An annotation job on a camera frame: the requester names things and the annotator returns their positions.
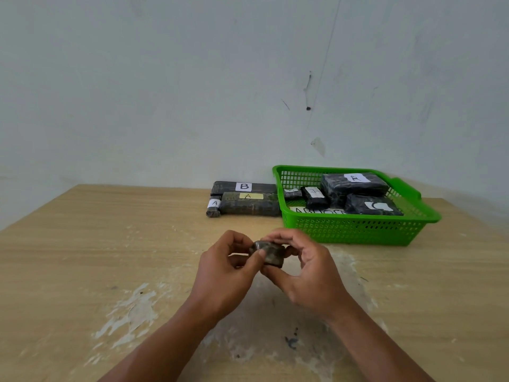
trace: person's right arm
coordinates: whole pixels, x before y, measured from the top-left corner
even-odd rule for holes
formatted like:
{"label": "person's right arm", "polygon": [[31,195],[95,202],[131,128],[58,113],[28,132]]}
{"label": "person's right arm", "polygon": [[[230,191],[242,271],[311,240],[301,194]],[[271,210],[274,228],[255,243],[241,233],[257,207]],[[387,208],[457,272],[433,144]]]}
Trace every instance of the person's right arm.
{"label": "person's right arm", "polygon": [[262,273],[331,327],[368,381],[433,381],[348,294],[326,247],[296,229],[276,229],[263,240],[288,244],[287,256],[298,256],[302,271],[290,276],[265,265]]}

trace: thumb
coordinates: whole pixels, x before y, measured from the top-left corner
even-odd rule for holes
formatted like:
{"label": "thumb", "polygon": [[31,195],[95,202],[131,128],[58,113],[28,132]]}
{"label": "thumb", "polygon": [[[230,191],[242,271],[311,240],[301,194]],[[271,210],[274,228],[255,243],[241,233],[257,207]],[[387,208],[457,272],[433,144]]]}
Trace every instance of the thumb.
{"label": "thumb", "polygon": [[290,300],[292,300],[292,297],[294,296],[292,293],[294,289],[293,281],[295,276],[290,276],[285,271],[272,265],[264,266],[262,269],[262,274],[268,277],[271,282],[273,282],[279,289],[284,292],[285,295],[290,298]]}
{"label": "thumb", "polygon": [[241,269],[245,273],[249,274],[253,278],[259,270],[262,269],[267,253],[264,250],[257,250],[253,253],[249,259],[247,259],[244,267]]}

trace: hand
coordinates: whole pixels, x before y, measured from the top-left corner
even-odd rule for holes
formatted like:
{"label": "hand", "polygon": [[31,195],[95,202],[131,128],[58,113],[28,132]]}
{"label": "hand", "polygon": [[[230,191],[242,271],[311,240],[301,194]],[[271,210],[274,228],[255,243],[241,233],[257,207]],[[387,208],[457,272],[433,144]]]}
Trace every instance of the hand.
{"label": "hand", "polygon": [[214,319],[216,324],[244,299],[254,276],[262,268],[265,251],[249,253],[253,242],[242,233],[226,231],[200,257],[196,279],[185,305]]}
{"label": "hand", "polygon": [[266,265],[262,274],[268,277],[297,306],[310,310],[324,321],[334,319],[336,312],[353,299],[348,294],[329,250],[311,240],[298,229],[275,229],[262,240],[289,244],[286,256],[298,256],[302,269],[290,276],[279,268]]}

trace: wooden table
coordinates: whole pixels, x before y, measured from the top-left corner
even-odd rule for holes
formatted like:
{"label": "wooden table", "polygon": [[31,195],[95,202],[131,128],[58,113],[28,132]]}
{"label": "wooden table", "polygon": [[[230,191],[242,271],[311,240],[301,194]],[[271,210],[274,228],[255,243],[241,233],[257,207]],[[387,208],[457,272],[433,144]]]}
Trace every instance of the wooden table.
{"label": "wooden table", "polygon": [[[223,231],[254,240],[282,225],[208,219],[207,192],[79,185],[0,232],[0,380],[98,379],[181,305]],[[509,244],[448,202],[426,202],[443,220],[409,247],[329,246],[341,275],[436,380],[508,381]],[[326,327],[264,280],[182,380],[330,380],[332,370],[362,380]],[[273,327],[257,327],[264,319]],[[293,334],[305,338],[296,350]]]}

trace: black package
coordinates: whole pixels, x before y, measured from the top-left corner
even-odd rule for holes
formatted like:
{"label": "black package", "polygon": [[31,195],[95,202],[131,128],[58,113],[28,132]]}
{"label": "black package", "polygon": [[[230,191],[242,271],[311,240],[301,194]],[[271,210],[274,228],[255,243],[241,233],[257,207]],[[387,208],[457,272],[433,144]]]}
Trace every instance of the black package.
{"label": "black package", "polygon": [[273,265],[278,268],[283,267],[284,252],[286,251],[284,246],[268,241],[255,241],[254,244],[251,245],[251,248],[249,248],[249,255],[251,256],[260,249],[263,249],[267,253],[264,261],[265,264]]}
{"label": "black package", "polygon": [[220,211],[221,214],[281,215],[275,193],[224,192]]}
{"label": "black package", "polygon": [[295,201],[302,199],[302,190],[300,189],[283,189],[283,195],[285,201]]}
{"label": "black package", "polygon": [[210,196],[209,205],[207,206],[207,217],[219,217],[221,206],[221,197],[220,196]]}
{"label": "black package", "polygon": [[349,214],[371,214],[376,216],[402,216],[391,199],[387,197],[359,196],[348,194],[345,211]]}
{"label": "black package", "polygon": [[347,194],[384,197],[389,185],[373,173],[332,173],[322,175],[321,189],[331,208],[342,208]]}
{"label": "black package", "polygon": [[272,183],[216,181],[210,195],[222,196],[224,192],[277,193],[277,186]]}
{"label": "black package", "polygon": [[308,209],[324,210],[329,207],[329,201],[316,186],[302,186],[300,190]]}

